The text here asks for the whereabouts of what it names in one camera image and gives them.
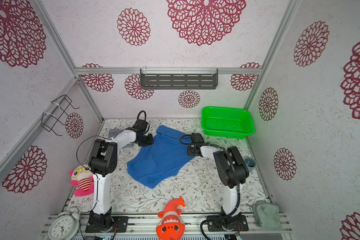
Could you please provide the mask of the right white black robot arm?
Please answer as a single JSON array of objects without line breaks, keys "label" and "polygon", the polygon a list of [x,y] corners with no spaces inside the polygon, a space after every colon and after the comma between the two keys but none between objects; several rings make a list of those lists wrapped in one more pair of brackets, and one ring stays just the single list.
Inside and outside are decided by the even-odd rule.
[{"label": "right white black robot arm", "polygon": [[241,190],[240,187],[246,182],[250,172],[237,147],[221,147],[204,141],[199,133],[184,135],[180,143],[187,146],[189,157],[204,157],[215,161],[220,181],[225,186],[221,213],[215,216],[207,216],[202,221],[200,229],[204,237],[204,225],[208,226],[209,232],[244,232],[249,230],[246,217],[240,210]]}]

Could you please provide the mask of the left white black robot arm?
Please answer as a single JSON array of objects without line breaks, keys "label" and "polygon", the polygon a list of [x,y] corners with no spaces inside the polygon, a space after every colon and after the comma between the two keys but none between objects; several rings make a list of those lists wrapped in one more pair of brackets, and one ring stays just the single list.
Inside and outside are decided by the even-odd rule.
[{"label": "left white black robot arm", "polygon": [[146,147],[154,143],[153,135],[148,134],[149,127],[147,121],[137,119],[132,127],[113,138],[95,140],[88,162],[94,177],[94,204],[89,211],[87,233],[108,233],[116,229],[110,200],[111,173],[117,167],[119,151],[126,145],[135,143]]}]

